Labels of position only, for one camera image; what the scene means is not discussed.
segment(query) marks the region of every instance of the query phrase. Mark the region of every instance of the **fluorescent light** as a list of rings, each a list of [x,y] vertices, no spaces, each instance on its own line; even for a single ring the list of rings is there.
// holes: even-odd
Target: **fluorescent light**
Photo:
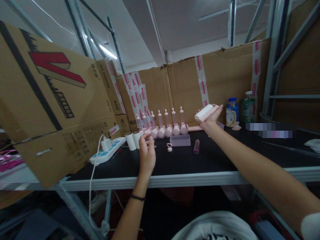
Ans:
[[[86,36],[86,38],[88,38],[88,36],[87,35],[85,35]],[[93,39],[91,38],[91,42],[93,42],[94,43],[94,41],[93,41]]]
[[[105,47],[103,47],[101,44],[99,44],[99,46],[101,47],[101,49],[103,51],[105,51],[110,57],[113,57],[114,59],[118,59],[112,52],[110,52],[109,50],[107,50]]]

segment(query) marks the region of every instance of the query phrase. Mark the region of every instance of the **ceiling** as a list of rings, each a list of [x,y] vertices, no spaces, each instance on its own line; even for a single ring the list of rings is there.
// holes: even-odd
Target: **ceiling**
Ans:
[[[107,14],[110,17],[120,46],[123,65],[130,71],[135,68],[139,70],[142,66],[154,67],[155,62],[161,66],[161,59],[164,60],[163,50],[183,49],[227,36],[228,13],[204,21],[199,21],[199,18],[228,9],[229,0],[149,1],[151,5],[147,4],[147,0],[86,0],[103,21],[107,22]],[[254,0],[237,0],[237,5],[252,1]],[[266,25],[269,1],[266,1],[256,30]],[[293,8],[303,1],[293,0]],[[83,54],[64,0],[16,2],[54,43]],[[249,6],[237,9],[236,34],[248,31],[259,2],[260,0],[256,0]],[[80,5],[98,42],[107,42],[104,47],[116,55],[111,34],[82,4]],[[4,1],[0,1],[0,20],[33,33]],[[97,59],[102,58],[97,48],[95,56]],[[116,65],[120,72],[119,61],[116,61]]]
[[[227,37],[228,12],[199,21],[199,18],[228,9],[229,0],[151,0],[164,50],[177,50]],[[253,2],[236,11],[236,34],[247,32],[259,0],[237,0],[237,6]],[[266,26],[269,12],[266,1],[256,29]]]

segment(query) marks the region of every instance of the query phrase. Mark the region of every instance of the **white power strip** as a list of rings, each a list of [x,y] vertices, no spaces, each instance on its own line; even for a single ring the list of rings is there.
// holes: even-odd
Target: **white power strip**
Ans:
[[[99,165],[100,163],[104,163],[108,161],[113,156],[113,154],[121,147],[121,145],[124,144],[125,142],[126,142],[125,137],[113,139],[111,141],[111,148],[107,152],[104,152],[103,149],[101,149],[98,153],[98,156],[97,154],[95,154],[90,158],[91,164]]]

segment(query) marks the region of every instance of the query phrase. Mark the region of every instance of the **white shirt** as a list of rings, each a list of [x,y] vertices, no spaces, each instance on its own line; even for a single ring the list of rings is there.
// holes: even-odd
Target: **white shirt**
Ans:
[[[301,223],[305,240],[320,239],[320,213],[306,216]],[[258,240],[250,226],[231,212],[209,212],[194,219],[181,229],[172,240],[228,239]]]

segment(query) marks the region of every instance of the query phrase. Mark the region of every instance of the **black wristband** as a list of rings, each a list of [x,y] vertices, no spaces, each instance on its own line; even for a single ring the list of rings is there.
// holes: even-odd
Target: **black wristband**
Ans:
[[[144,198],[141,198],[141,197],[138,197],[138,196],[135,196],[135,195],[133,195],[132,193],[131,193],[131,196],[130,197],[132,197],[132,198],[134,198],[134,199],[137,199],[137,200],[140,200],[140,201],[144,201],[146,198],[144,197]]]

